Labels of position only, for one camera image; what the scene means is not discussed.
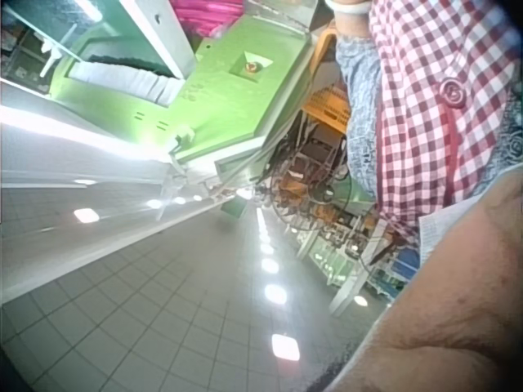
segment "gingham shirt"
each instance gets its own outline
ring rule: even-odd
[[[481,178],[519,34],[483,0],[375,0],[369,18],[382,67],[378,203],[416,243],[418,218],[464,200]]]

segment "green display stand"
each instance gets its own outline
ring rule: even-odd
[[[74,50],[81,54],[92,39],[109,38],[100,38],[93,27],[74,44]],[[274,98],[308,46],[305,35],[245,15],[200,57],[168,108],[68,78],[76,61],[70,57],[56,67],[50,93],[76,114],[133,143],[162,148],[170,144],[179,126],[190,127],[194,139],[177,152],[184,162],[267,136],[270,130],[261,129],[260,124],[274,109]],[[247,72],[249,61],[257,62],[260,69]]]

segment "pink bag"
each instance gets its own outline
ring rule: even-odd
[[[244,13],[242,0],[170,0],[184,29],[218,38]]]

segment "ceiling light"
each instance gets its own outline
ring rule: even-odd
[[[151,207],[152,209],[154,209],[154,210],[158,210],[159,208],[161,208],[161,206],[162,206],[162,202],[160,202],[159,200],[156,200],[156,199],[154,198],[154,199],[148,201],[148,202],[147,202],[147,205],[148,205],[149,207]]]
[[[287,302],[287,292],[282,287],[275,284],[268,284],[265,287],[265,297],[270,302],[274,302],[278,305],[283,305]]]
[[[358,304],[359,306],[367,306],[367,300],[365,300],[362,296],[355,296],[354,302]]]
[[[274,248],[271,245],[268,245],[266,243],[263,243],[260,246],[260,249],[262,252],[264,252],[267,255],[272,255],[275,252]]]
[[[96,183],[96,181],[94,181],[94,180],[82,180],[82,179],[74,180],[74,182],[76,182],[77,184],[82,184],[82,185],[94,185]]]
[[[95,213],[91,208],[82,208],[80,210],[75,210],[74,215],[82,223],[92,223],[100,220],[100,217]]]
[[[82,8],[82,10],[87,14],[87,16],[89,16],[95,22],[99,22],[100,20],[102,20],[101,12],[98,10],[98,8],[93,6],[89,2],[89,0],[74,0],[74,1],[80,6],[80,8]]]
[[[296,339],[289,336],[274,334],[272,336],[272,352],[278,358],[288,361],[300,360],[300,349]]]
[[[236,194],[245,200],[253,198],[253,190],[249,188],[240,188],[236,190]]]
[[[261,261],[261,267],[269,274],[277,274],[279,271],[278,263],[272,259],[263,259]]]

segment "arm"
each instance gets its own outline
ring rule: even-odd
[[[521,355],[523,169],[454,226],[328,392],[495,389]]]

